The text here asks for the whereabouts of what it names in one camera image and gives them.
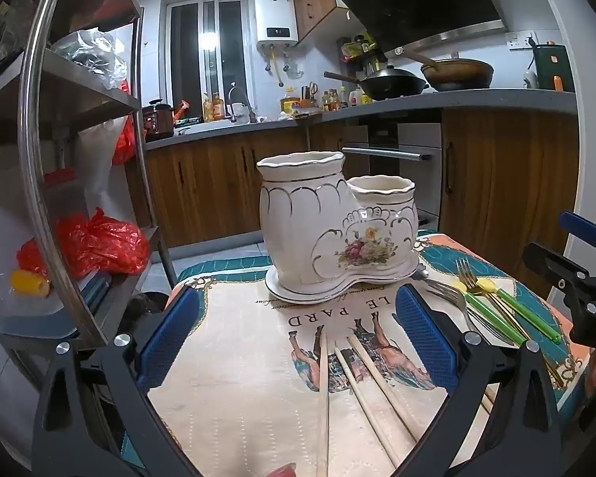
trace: sink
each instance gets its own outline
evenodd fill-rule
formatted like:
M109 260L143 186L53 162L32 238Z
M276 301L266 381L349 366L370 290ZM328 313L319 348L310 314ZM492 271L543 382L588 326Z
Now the sink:
M223 129L225 127L232 127L233 125L238 125L238 124L233 124L232 122L230 122L230 120L216 120L215 122L208 122L208 123L204 123L204 124L198 124L198 125L190 125L189 127L182 127L179 130L176 130L176 132L179 135L183 135L183 134L194 134L194 133L202 133L204 131L213 131L214 129Z

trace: window frame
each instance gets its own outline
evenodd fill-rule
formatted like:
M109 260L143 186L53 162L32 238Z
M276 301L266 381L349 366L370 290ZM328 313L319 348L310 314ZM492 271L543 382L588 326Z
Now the window frame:
M166 6L166 37L165 37L165 58L166 58L166 101L172 107L178 105L178 102L173 101L172 96L172 9L173 7L180 7L185 5L196 4L198 7L198 19L197 19L197 34L199 37L203 34L203 15L205 9L205 3L214 2L214 29L219 37L219 43L216 49L217 57L217 77L219 80L219 95L223 99L223 102L227 105L227 95L223 88L223 57L221 57L221 20L220 20L220 9L219 5L223 2L239 2L241 4L241 29L243 36L243 61L245 64L245 81L247 83L247 98L249 99L252 107L256 107L254 98L254 81L252 75L252 51L251 42L249 38L250 23L248 15L248 2L247 0L185 0L181 2L175 2ZM207 74L205 72L205 54L204 50L199 48L199 78L201 81L201 98L204 93L208 93L207 88Z

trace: ceramic saucer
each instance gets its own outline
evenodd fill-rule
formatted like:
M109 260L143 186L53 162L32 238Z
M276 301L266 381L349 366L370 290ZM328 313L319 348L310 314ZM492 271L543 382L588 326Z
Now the ceramic saucer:
M345 279L341 281L340 284L338 284L338 286L335 289L324 293L301 294L290 291L289 289L281 285L278 281L278 271L274 266L272 266L272 268L267 271L267 275L265 275L265 284L267 285L267 289L274 296L276 296L279 299L282 299L283 301L293 304L318 304L324 301L329 301L330 299L337 298L338 296L344 294L349 289L349 287L356 283L363 282L389 284L410 277L410 275L412 275L417 269L420 260L420 257L416 251L412 251L411 254L411 260L409 260L408 263L403 264L405 266L404 272L401 272L397 275L389 275L388 277L380 277L376 275L368 276L361 274L349 274Z

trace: water heater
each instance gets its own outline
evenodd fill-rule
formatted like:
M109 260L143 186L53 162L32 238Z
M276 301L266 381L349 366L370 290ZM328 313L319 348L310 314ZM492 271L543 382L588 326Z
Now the water heater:
M294 0L254 0L259 46L298 43Z

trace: faucet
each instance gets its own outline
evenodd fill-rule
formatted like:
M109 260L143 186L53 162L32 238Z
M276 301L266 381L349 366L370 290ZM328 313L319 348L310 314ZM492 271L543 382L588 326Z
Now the faucet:
M229 119L230 122L232 122L233 124L236 123L236 116L234 116L234 106L232 104L232 93L234 92L235 89L240 89L243 92L243 95L245 95L245 102L247 104L247 108L250 110L250 123L255 124L257 122L256 113L254 111L252 111L252 105L250 104L250 99L247 98L247 93L245 92L245 90L241 87L238 87L235 82L232 82L232 89L229 90L229 94L227 95L227 103L228 103L229 108L232 112L231 113L232 116Z

